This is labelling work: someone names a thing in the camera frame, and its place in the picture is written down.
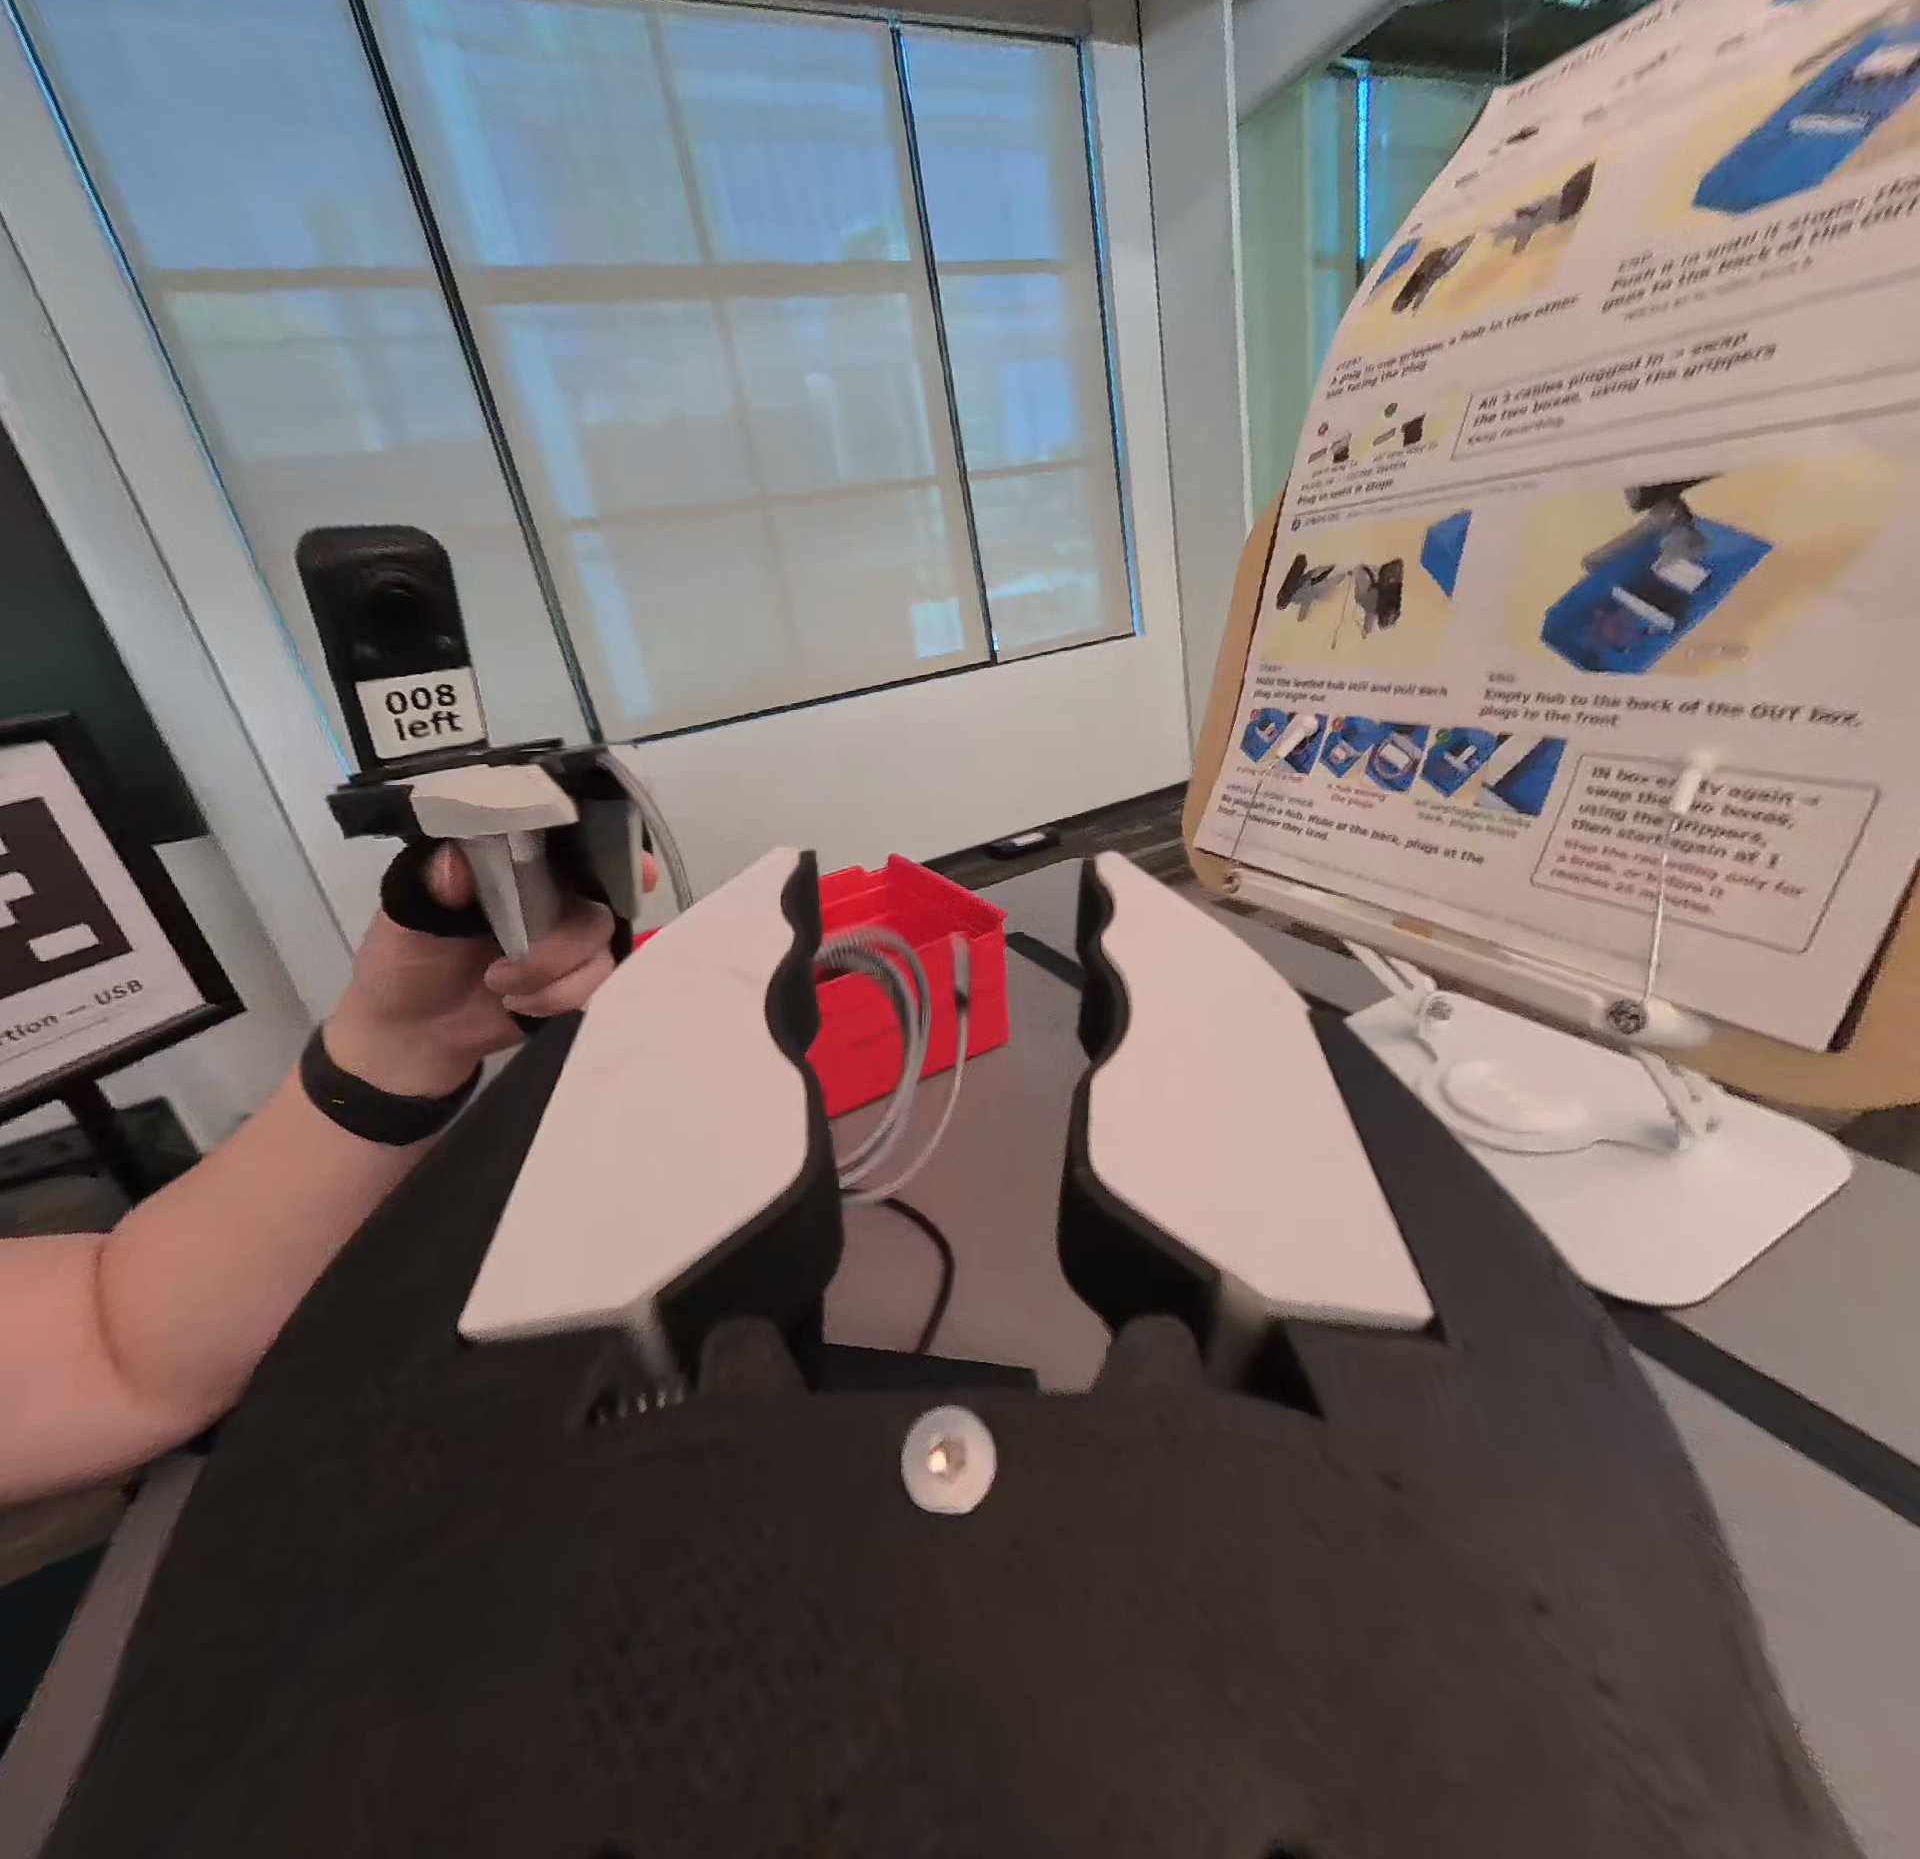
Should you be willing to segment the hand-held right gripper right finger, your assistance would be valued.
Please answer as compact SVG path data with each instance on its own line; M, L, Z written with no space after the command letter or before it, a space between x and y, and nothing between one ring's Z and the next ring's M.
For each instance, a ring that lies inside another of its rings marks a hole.
M1432 1334L1302 995L1122 854L1082 865L1075 934L1071 1293L1115 1340L1174 1322L1235 1392L1314 1391L1296 1327Z

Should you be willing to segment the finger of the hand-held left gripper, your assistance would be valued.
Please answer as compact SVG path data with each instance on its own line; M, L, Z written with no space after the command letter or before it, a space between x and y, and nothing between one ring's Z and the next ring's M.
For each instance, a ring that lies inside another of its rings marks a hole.
M405 781L423 840L507 840L580 824L575 799L547 769L444 769Z

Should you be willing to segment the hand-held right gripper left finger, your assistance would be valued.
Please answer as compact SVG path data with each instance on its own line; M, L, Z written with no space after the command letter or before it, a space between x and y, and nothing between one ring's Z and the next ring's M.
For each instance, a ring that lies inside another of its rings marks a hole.
M659 1387L711 1330L818 1334L840 1262L818 859L777 847L647 934L584 1010L459 1312L466 1343L624 1337Z

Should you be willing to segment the red plastic bin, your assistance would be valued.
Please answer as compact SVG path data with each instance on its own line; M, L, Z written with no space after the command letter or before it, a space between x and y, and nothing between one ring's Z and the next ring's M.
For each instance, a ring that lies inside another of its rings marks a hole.
M1003 912L892 857L818 872L777 847L638 934L569 1079L638 1143L771 1143L799 1065L824 1116L913 1101L1006 1042Z

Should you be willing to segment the person's left forearm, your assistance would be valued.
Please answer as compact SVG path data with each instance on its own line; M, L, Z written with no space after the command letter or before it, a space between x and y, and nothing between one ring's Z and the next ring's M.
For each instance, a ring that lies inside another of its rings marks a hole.
M426 1154L328 1121L296 1079L99 1236L1 1247L1 1503L33 1506L204 1435Z

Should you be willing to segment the person's left hand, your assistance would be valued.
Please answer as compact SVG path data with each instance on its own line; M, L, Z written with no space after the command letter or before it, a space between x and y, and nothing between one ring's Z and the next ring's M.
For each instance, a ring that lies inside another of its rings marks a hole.
M575 895L523 956L508 956L478 912L463 847L416 842L386 870L321 1042L376 1091L443 1101L529 1031L584 1010L633 944L627 922Z

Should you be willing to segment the black wristband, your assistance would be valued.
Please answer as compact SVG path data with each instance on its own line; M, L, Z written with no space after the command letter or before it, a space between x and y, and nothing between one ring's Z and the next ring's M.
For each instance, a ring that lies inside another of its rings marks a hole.
M357 1079L328 1051L322 1029L301 1050L299 1082L308 1105L332 1126L383 1150L407 1150L438 1139L466 1109L484 1068L444 1095L405 1095Z

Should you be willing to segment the large window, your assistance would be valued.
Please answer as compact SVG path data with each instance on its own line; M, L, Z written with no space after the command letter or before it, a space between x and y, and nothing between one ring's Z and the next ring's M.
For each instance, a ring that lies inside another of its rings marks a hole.
M704 0L4 0L305 664L451 559L496 731L1139 633L1087 43Z

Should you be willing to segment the black framed sign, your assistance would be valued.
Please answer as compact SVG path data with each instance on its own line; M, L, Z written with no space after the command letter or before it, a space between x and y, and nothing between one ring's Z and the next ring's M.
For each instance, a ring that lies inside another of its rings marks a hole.
M1 722L1 1117L240 1017L71 712Z

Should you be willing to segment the white document stand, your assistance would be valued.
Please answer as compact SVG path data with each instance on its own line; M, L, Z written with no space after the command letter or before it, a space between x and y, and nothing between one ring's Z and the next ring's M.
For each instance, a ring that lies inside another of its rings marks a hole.
M1709 1026L1646 987L1249 865L1220 884L1376 976L1387 998L1350 1027L1604 1297L1709 1299L1853 1174L1827 1134L1721 1091Z

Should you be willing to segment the printed instruction poster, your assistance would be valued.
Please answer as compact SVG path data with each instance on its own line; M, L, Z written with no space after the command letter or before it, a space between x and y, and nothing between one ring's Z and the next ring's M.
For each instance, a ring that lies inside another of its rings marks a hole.
M1916 882L1917 0L1496 88L1306 408L1195 847L1802 1051Z

